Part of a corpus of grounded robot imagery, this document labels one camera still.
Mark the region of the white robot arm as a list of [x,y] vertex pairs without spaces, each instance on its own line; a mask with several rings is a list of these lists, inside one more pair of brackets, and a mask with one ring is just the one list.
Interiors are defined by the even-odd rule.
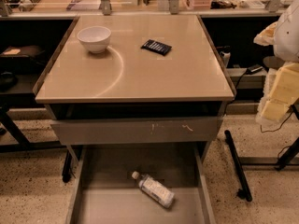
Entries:
[[281,121],[299,98],[299,0],[293,0],[278,21],[257,34],[253,42],[272,45],[274,55],[284,62],[260,109],[263,119]]

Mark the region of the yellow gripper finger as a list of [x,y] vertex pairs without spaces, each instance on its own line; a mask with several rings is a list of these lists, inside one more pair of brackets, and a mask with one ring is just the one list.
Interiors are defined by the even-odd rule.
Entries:
[[299,63],[284,63],[277,70],[269,97],[287,105],[299,99]]
[[261,100],[260,115],[262,119],[279,122],[286,115],[288,110],[289,106],[278,100]]

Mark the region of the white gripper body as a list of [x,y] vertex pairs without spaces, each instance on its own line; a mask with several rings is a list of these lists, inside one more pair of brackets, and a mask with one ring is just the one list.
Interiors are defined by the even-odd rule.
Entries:
[[267,119],[262,119],[260,115],[260,108],[261,108],[261,101],[262,99],[271,100],[269,98],[270,91],[272,89],[272,86],[275,81],[276,72],[277,70],[284,64],[284,62],[275,56],[268,56],[263,59],[263,64],[268,69],[267,75],[264,80],[263,84],[263,97],[260,100],[260,103],[257,108],[257,115],[256,115],[256,121],[257,122],[274,122]]

